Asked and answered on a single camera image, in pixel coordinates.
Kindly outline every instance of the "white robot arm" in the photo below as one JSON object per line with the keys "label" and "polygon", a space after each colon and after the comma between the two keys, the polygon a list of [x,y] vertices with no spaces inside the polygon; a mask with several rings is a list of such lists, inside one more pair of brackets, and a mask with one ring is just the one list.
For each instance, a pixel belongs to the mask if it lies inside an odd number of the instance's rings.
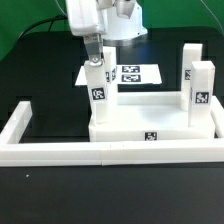
{"label": "white robot arm", "polygon": [[116,6],[117,16],[130,18],[136,0],[66,0],[72,34],[83,36],[92,66],[101,66],[103,41],[108,32],[107,9]]}

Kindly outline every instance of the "white pillar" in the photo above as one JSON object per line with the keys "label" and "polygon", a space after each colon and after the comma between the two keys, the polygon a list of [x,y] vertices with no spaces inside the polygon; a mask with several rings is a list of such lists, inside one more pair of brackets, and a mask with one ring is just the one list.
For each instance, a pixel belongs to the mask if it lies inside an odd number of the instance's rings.
{"label": "white pillar", "polygon": [[181,80],[181,109],[187,111],[190,95],[191,65],[193,61],[200,61],[202,44],[185,44],[182,61]]}
{"label": "white pillar", "polygon": [[211,61],[192,63],[188,109],[189,126],[204,125],[210,117],[215,66]]}
{"label": "white pillar", "polygon": [[90,65],[89,61],[86,61],[84,69],[94,124],[108,122],[110,120],[110,102],[105,65],[94,67]]}
{"label": "white pillar", "polygon": [[105,72],[107,79],[108,99],[110,101],[111,111],[115,109],[117,105],[117,57],[115,47],[103,47],[104,60],[105,60]]}

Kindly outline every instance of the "white base platform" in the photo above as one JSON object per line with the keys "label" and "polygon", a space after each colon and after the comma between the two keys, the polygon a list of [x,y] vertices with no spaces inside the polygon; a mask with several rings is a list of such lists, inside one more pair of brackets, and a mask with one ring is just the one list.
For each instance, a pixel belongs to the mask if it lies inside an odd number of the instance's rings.
{"label": "white base platform", "polygon": [[91,142],[213,139],[210,116],[202,125],[188,127],[188,112],[180,109],[179,92],[119,93],[111,121],[94,125]]}

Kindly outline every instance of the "green background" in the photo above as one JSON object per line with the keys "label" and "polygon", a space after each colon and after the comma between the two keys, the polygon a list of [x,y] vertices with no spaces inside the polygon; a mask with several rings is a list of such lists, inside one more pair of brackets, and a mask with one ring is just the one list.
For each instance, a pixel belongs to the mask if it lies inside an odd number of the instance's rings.
{"label": "green background", "polygon": [[[204,0],[224,24],[224,0]],[[64,0],[59,0],[65,8]],[[146,28],[209,26],[220,30],[200,0],[138,0],[143,7]],[[0,60],[13,47],[19,34],[29,25],[61,14],[54,0],[0,0]],[[44,25],[32,32],[47,30]],[[60,21],[53,31],[68,30]]]}

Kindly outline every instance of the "black table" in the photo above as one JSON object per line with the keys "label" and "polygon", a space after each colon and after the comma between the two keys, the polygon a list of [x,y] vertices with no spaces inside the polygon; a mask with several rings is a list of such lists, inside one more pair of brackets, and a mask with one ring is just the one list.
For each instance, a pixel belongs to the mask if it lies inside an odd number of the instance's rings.
{"label": "black table", "polygon": [[[184,43],[203,43],[224,103],[224,38],[211,28],[149,30],[148,40],[117,48],[118,64],[159,64],[161,86],[180,90]],[[33,117],[21,143],[89,141],[86,88],[75,87],[87,59],[69,32],[33,33],[0,62],[0,128],[21,100]],[[120,91],[131,91],[120,87]],[[0,223],[223,223],[222,163],[112,167],[0,168]]]}

